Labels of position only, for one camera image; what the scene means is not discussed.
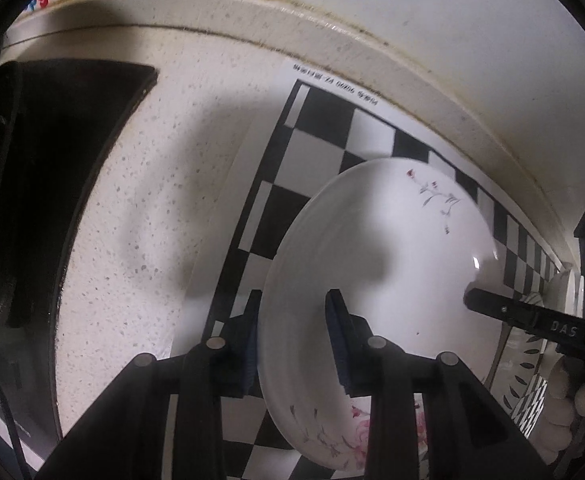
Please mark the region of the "white gloved right hand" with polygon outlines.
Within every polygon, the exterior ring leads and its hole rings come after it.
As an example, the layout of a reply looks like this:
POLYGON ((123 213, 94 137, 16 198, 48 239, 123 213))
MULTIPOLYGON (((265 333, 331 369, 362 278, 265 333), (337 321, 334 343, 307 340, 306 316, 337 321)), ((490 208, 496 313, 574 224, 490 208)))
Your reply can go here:
POLYGON ((560 358, 547 378, 542 413, 530 442, 546 465, 574 441, 575 421, 585 419, 585 382, 579 377, 583 363, 567 356, 560 358))

